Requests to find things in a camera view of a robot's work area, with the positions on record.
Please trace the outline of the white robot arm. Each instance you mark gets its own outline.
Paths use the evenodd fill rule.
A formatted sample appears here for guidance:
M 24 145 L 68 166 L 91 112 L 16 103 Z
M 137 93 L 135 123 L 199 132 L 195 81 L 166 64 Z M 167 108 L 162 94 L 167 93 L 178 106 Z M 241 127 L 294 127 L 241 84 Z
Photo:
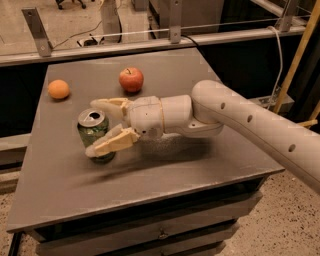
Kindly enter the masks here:
M 210 137 L 228 126 L 320 192 L 320 135 L 253 103 L 219 81 L 202 80 L 189 95 L 148 96 L 134 101 L 96 99 L 91 106 L 124 123 L 88 146 L 85 154 L 89 157 L 170 133 Z

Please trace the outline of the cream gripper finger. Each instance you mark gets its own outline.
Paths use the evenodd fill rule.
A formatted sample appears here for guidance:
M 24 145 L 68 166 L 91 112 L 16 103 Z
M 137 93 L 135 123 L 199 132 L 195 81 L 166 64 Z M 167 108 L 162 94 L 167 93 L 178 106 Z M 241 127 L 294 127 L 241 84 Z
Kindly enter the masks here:
M 85 154 L 89 158 L 102 157 L 111 152 L 132 147 L 140 138 L 133 128 L 124 128 L 121 124 L 113 127 L 103 137 L 88 146 Z
M 132 104 L 128 98 L 95 99 L 90 102 L 92 108 L 102 110 L 106 115 L 123 120 L 127 109 Z

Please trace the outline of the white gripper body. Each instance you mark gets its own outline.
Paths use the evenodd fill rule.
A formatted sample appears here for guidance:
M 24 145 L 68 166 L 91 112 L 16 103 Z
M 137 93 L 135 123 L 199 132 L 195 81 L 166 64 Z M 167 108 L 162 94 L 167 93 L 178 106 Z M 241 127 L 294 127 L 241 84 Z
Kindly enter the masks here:
M 142 138 L 160 138 L 163 135 L 163 114 L 160 99 L 141 97 L 127 108 L 127 124 Z

